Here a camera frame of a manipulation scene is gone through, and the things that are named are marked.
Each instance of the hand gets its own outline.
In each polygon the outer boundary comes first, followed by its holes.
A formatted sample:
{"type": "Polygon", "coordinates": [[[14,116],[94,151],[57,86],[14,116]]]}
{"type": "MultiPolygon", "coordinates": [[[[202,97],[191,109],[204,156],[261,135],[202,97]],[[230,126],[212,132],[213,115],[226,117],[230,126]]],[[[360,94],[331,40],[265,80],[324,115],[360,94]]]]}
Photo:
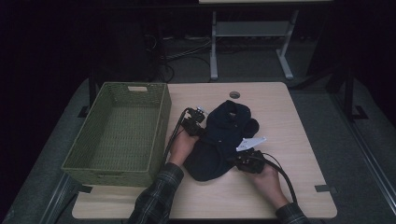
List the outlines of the hand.
{"type": "Polygon", "coordinates": [[[198,136],[189,136],[182,127],[177,130],[177,137],[170,148],[171,156],[169,162],[181,166],[192,152],[198,136]]]}
{"type": "Polygon", "coordinates": [[[277,210],[289,203],[280,188],[279,175],[271,165],[265,164],[260,174],[245,173],[259,193],[277,210]]]}

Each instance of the wooden table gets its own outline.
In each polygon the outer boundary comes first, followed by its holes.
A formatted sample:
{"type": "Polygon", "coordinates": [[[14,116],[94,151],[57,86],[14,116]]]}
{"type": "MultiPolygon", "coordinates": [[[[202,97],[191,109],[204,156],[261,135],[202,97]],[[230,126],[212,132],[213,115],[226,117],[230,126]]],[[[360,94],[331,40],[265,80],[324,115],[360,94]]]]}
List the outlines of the wooden table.
{"type": "MultiPolygon", "coordinates": [[[[308,217],[335,217],[337,210],[318,162],[305,134],[289,91],[283,83],[206,83],[170,84],[172,98],[168,136],[186,107],[202,106],[208,112],[226,100],[248,106],[261,127],[255,136],[267,141],[255,147],[273,155],[294,186],[300,207],[308,217]],[[232,99],[231,91],[240,93],[232,99]]],[[[286,181],[281,187],[291,201],[286,181]]],[[[73,209],[75,218],[128,218],[142,188],[93,186],[80,193],[73,209]]],[[[235,167],[227,174],[207,182],[197,182],[185,171],[177,190],[170,218],[274,218],[275,211],[235,167]]]]}

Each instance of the plaid sleeve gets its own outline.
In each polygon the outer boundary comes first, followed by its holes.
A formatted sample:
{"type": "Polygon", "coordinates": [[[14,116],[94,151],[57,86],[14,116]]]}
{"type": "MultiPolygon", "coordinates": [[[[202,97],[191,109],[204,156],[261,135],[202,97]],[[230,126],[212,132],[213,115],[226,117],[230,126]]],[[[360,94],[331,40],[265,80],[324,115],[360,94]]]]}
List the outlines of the plaid sleeve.
{"type": "Polygon", "coordinates": [[[180,167],[170,162],[166,163],[154,183],[136,199],[128,223],[167,223],[175,192],[183,176],[180,167]]]}
{"type": "Polygon", "coordinates": [[[276,216],[282,224],[309,224],[308,218],[297,203],[289,203],[276,210],[276,216]]]}

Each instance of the wire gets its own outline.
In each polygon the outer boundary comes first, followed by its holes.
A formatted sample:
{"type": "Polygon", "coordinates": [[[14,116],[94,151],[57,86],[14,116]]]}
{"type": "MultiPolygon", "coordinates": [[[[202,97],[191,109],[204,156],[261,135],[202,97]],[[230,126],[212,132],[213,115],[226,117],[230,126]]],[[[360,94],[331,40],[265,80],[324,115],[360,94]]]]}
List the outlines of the wire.
{"type": "Polygon", "coordinates": [[[274,164],[273,162],[268,161],[268,160],[266,160],[266,159],[263,160],[263,159],[260,159],[260,158],[257,158],[257,157],[252,157],[252,156],[248,156],[248,158],[253,159],[253,160],[263,161],[263,162],[267,163],[268,165],[274,167],[280,174],[282,174],[283,177],[284,177],[285,180],[286,180],[286,183],[288,184],[288,187],[289,187],[289,190],[290,190],[290,194],[291,194],[291,198],[293,199],[293,201],[294,201],[295,203],[297,203],[296,193],[294,192],[293,185],[291,184],[291,181],[290,181],[288,175],[285,173],[285,171],[283,171],[280,167],[278,167],[278,166],[277,166],[276,164],[274,164]]]}
{"type": "Polygon", "coordinates": [[[207,37],[207,36],[203,36],[203,37],[189,37],[189,36],[186,36],[186,37],[184,37],[184,40],[187,40],[187,41],[190,41],[190,42],[193,42],[193,43],[204,43],[204,42],[206,42],[208,39],[210,39],[210,37],[207,37]]]}
{"type": "Polygon", "coordinates": [[[174,131],[172,132],[171,138],[169,139],[168,145],[166,146],[165,153],[163,154],[163,163],[162,163],[163,166],[166,163],[166,159],[168,158],[169,150],[170,150],[173,142],[175,141],[175,138],[178,135],[177,130],[180,127],[181,121],[184,119],[184,116],[186,115],[187,110],[188,110],[188,108],[183,110],[183,112],[180,115],[180,118],[177,121],[176,127],[175,127],[174,131]]]}
{"type": "Polygon", "coordinates": [[[181,134],[182,132],[184,132],[185,130],[183,129],[181,132],[178,132],[178,134],[175,136],[175,139],[178,137],[179,134],[181,134]]]}
{"type": "Polygon", "coordinates": [[[168,65],[168,64],[160,64],[160,65],[164,66],[165,70],[167,70],[167,69],[171,70],[171,77],[169,77],[169,79],[166,79],[165,75],[161,71],[159,71],[160,80],[162,82],[169,83],[175,77],[175,69],[172,66],[168,65]]]}
{"type": "Polygon", "coordinates": [[[282,168],[282,166],[280,165],[279,161],[277,161],[277,160],[275,159],[275,157],[273,157],[273,156],[271,156],[270,154],[265,153],[265,152],[262,152],[262,155],[266,155],[266,156],[269,156],[269,157],[271,157],[272,159],[274,159],[274,161],[276,161],[277,165],[279,165],[279,168],[283,170],[283,168],[282,168]]]}
{"type": "Polygon", "coordinates": [[[157,38],[155,38],[154,35],[145,35],[146,37],[150,37],[151,39],[154,40],[153,46],[151,47],[151,49],[155,49],[155,47],[157,47],[157,38]]]}
{"type": "Polygon", "coordinates": [[[230,38],[227,38],[227,39],[224,39],[221,41],[219,39],[218,42],[219,42],[219,49],[217,50],[218,54],[235,54],[238,52],[248,50],[248,43],[246,43],[245,41],[243,43],[243,45],[245,45],[244,47],[241,44],[239,44],[238,41],[235,41],[230,38]],[[226,48],[226,50],[228,50],[228,51],[221,50],[221,46],[226,48]]]}
{"type": "Polygon", "coordinates": [[[180,57],[178,59],[170,60],[170,62],[175,61],[175,60],[180,60],[180,59],[189,59],[189,58],[190,59],[199,59],[199,60],[203,61],[204,63],[206,63],[210,67],[210,63],[207,60],[205,60],[203,58],[200,58],[200,57],[197,57],[197,56],[183,56],[183,57],[180,57]]]}
{"type": "Polygon", "coordinates": [[[183,56],[186,56],[186,55],[197,53],[197,52],[200,52],[200,51],[202,51],[204,49],[208,49],[208,47],[210,46],[211,42],[212,41],[210,40],[210,38],[207,38],[207,41],[201,46],[195,47],[193,49],[186,50],[186,51],[178,53],[178,54],[174,54],[174,55],[170,55],[170,56],[166,56],[166,57],[162,56],[161,58],[169,60],[169,59],[176,59],[176,58],[179,58],[179,57],[183,57],[183,56]]]}

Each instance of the table leg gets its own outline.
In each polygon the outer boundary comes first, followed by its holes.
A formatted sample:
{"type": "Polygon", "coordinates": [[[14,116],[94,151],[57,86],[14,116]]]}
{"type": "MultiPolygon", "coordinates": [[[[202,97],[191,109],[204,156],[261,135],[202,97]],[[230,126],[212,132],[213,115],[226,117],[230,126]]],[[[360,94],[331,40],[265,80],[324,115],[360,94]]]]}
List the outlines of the table leg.
{"type": "Polygon", "coordinates": [[[288,64],[288,61],[286,60],[285,55],[286,55],[286,51],[289,46],[291,35],[293,34],[294,25],[297,21],[298,13],[299,13],[299,10],[293,11],[293,14],[291,15],[291,18],[290,18],[288,30],[286,31],[286,34],[285,34],[285,42],[283,43],[281,49],[276,50],[277,58],[279,59],[280,65],[282,66],[282,69],[283,69],[283,73],[285,74],[285,77],[287,79],[293,79],[293,73],[291,72],[291,70],[289,68],[289,64],[288,64]]]}
{"type": "Polygon", "coordinates": [[[217,80],[218,75],[218,58],[216,57],[216,11],[213,12],[212,19],[212,50],[210,52],[210,79],[217,80]]]}

